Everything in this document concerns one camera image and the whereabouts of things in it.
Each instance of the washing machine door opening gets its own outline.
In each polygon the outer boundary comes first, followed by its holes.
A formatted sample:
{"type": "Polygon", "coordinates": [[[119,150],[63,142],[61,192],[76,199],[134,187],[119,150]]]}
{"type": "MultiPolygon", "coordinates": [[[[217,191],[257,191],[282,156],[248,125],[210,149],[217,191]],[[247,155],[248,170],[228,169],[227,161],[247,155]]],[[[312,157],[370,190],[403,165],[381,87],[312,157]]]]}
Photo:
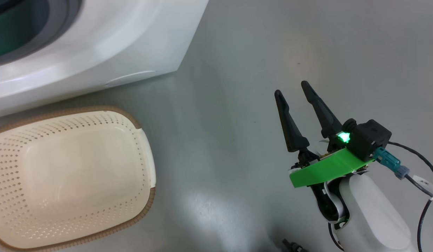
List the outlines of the washing machine door opening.
{"type": "Polygon", "coordinates": [[[0,65],[49,45],[66,32],[82,0],[0,0],[0,65]]]}

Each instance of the white washing machine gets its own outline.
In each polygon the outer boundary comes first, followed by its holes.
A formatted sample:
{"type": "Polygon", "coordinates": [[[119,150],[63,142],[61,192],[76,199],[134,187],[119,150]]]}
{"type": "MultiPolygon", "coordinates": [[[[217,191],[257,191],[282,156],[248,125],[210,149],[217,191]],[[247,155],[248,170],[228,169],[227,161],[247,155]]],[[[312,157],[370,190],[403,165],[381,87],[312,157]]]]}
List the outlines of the white washing machine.
{"type": "Polygon", "coordinates": [[[0,0],[0,116],[176,71],[208,0],[0,0]]]}

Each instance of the plastic basket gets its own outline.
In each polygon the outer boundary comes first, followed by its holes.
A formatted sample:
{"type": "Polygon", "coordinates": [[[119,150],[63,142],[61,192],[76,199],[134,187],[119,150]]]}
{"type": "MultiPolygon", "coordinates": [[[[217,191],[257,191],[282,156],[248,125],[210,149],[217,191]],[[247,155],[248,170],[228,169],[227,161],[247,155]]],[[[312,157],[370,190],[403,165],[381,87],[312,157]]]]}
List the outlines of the plastic basket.
{"type": "Polygon", "coordinates": [[[148,212],[155,182],[144,131],[117,108],[0,128],[0,248],[53,251],[127,228],[148,212]]]}

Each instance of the floor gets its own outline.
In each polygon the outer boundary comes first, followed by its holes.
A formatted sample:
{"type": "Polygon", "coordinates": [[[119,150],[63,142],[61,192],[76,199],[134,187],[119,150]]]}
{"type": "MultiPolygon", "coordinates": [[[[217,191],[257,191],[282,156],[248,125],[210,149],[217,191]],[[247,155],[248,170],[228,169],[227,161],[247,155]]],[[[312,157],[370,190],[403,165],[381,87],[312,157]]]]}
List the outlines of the floor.
{"type": "MultiPolygon", "coordinates": [[[[175,73],[5,118],[114,105],[140,121],[157,172],[154,205],[136,225],[65,252],[279,251],[283,238],[335,252],[311,191],[294,189],[273,93],[281,89],[313,144],[309,81],[341,122],[375,119],[433,163],[433,1],[210,0],[175,73]]],[[[423,163],[390,149],[416,174],[423,163]]],[[[379,166],[370,176],[413,236],[426,199],[379,166]]],[[[433,206],[423,246],[433,251],[433,206]]]]}

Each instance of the green light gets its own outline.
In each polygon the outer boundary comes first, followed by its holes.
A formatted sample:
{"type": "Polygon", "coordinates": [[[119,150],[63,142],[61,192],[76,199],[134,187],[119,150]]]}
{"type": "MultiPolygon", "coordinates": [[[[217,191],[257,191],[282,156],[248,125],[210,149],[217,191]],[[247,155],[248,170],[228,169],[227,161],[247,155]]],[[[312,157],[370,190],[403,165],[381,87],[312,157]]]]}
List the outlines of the green light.
{"type": "Polygon", "coordinates": [[[350,140],[350,133],[341,132],[338,137],[345,143],[349,142],[350,140]]]}

